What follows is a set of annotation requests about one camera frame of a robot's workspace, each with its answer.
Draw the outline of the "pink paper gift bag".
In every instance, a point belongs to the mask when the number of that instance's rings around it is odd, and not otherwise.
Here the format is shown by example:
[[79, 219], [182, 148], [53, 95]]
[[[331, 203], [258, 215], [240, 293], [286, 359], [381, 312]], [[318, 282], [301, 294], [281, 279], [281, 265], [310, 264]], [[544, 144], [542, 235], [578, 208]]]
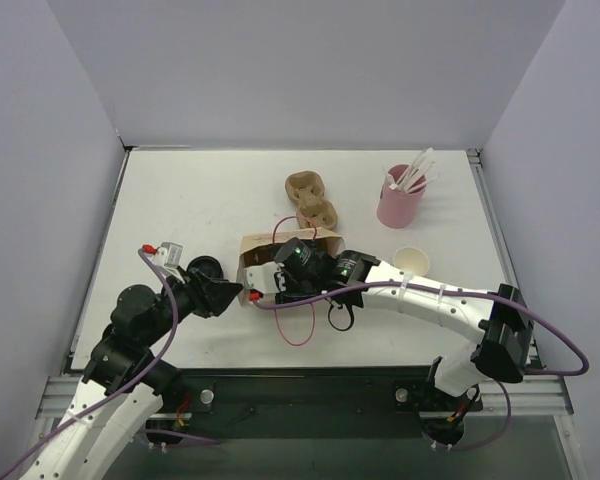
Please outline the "pink paper gift bag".
[[[344, 239], [332, 230], [317, 227], [282, 232], [281, 226], [292, 219], [297, 220], [297, 216], [282, 218], [270, 233], [246, 235], [242, 238], [236, 279], [243, 285], [243, 292], [239, 296], [240, 304], [271, 312], [282, 340], [291, 347], [299, 348], [309, 343], [314, 335], [318, 297], [300, 302], [276, 304], [274, 294], [263, 295], [246, 288], [243, 277], [245, 267], [268, 262], [275, 262], [281, 271], [298, 279], [329, 276], [330, 269], [335, 265], [335, 258], [345, 246]], [[299, 303], [302, 308], [309, 308], [311, 312], [310, 330], [303, 340], [288, 338], [280, 323], [281, 312], [293, 309], [296, 303]]]

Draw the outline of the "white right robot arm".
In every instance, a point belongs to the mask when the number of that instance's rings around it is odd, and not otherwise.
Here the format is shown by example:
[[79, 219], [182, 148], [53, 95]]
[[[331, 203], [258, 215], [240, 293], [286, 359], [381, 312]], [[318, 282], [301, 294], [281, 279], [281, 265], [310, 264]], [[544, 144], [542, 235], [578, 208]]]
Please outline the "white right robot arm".
[[444, 408], [485, 379], [516, 384], [525, 376], [534, 322], [521, 294], [502, 284], [495, 292], [464, 289], [417, 276], [372, 255], [344, 250], [336, 256], [294, 237], [273, 256], [291, 304], [327, 299], [347, 310], [395, 311], [464, 338], [439, 356], [423, 384], [426, 401]]

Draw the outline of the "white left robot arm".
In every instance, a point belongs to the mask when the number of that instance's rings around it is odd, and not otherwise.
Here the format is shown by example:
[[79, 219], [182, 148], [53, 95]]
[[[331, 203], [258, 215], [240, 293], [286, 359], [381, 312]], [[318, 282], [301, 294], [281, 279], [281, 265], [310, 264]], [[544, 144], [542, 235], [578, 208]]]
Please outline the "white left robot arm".
[[146, 285], [124, 289], [61, 423], [30, 449], [35, 460], [24, 478], [102, 476], [153, 413], [182, 401], [181, 370], [152, 353], [152, 346], [160, 339], [172, 342], [189, 315], [220, 316], [242, 289], [198, 269], [185, 272], [182, 281], [164, 279], [161, 293]]

